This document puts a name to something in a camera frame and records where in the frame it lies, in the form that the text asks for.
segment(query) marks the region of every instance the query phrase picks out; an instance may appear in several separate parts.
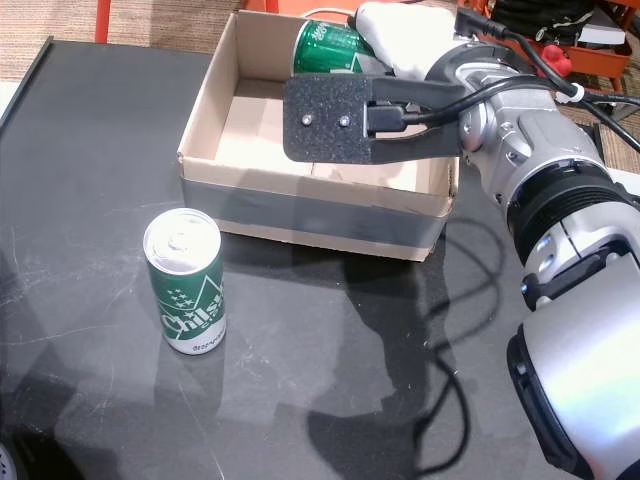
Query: black table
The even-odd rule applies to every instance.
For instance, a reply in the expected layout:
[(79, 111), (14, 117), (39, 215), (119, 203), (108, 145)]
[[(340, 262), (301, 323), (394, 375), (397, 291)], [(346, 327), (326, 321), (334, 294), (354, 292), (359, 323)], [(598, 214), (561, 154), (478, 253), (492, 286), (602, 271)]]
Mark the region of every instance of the black table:
[(508, 378), (521, 269), (471, 170), (424, 264), (224, 235), (226, 340), (162, 340), (142, 234), (208, 62), (53, 42), (2, 131), (1, 421), (33, 478), (410, 478), (424, 411), (431, 478), (570, 478)]

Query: open cardboard box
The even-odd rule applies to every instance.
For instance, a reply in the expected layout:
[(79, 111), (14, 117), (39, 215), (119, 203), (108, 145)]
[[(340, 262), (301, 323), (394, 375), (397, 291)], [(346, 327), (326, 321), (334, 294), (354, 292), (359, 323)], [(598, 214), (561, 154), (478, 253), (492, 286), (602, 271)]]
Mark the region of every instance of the open cardboard box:
[(221, 230), (422, 261), (457, 191), (458, 159), (297, 163), (282, 148), (282, 87), (305, 19), (232, 14), (178, 149), (187, 206)]

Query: aluminum can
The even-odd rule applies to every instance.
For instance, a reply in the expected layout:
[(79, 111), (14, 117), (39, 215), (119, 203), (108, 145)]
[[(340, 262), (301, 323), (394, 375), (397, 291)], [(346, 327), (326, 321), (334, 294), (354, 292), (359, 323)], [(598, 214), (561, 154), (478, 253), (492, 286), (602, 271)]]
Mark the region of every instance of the aluminum can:
[(325, 22), (307, 21), (293, 49), (292, 73), (366, 73), (390, 71), (357, 31)]
[(205, 353), (224, 338), (220, 244), (216, 223), (191, 208), (158, 215), (144, 233), (164, 337), (179, 352)]

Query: gray tape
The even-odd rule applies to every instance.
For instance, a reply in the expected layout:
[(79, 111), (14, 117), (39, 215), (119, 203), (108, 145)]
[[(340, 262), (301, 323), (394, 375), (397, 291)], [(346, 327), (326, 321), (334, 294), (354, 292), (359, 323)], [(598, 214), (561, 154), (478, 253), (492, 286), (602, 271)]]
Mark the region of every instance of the gray tape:
[(185, 204), (221, 220), (408, 247), (431, 247), (445, 217), (182, 179)]

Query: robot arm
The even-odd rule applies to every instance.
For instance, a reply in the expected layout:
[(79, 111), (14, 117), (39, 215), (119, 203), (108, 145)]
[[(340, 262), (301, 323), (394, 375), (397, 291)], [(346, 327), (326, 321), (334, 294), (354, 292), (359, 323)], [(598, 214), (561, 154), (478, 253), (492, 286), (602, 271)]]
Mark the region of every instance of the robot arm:
[[(424, 37), (425, 22), (439, 37), (416, 53), (424, 38), (411, 36)], [(398, 23), (408, 32), (404, 42)], [(507, 360), (545, 457), (584, 479), (640, 478), (640, 212), (540, 79), (522, 78), (531, 70), (510, 49), (452, 37), (453, 16), (423, 7), (367, 3), (355, 24), (407, 80), (294, 78), (285, 90), (285, 151), (294, 160), (350, 163), (461, 154), (475, 165), (524, 266), (522, 293), (532, 313), (509, 342)], [(514, 89), (451, 107), (455, 118), (437, 125), (429, 125), (433, 115), (398, 104), (460, 106), (516, 77)], [(341, 96), (327, 102), (336, 91)], [(299, 122), (308, 111), (312, 129)], [(336, 124), (345, 115), (353, 128)], [(426, 132), (375, 139), (377, 131), (402, 131), (414, 121), (426, 123)]]

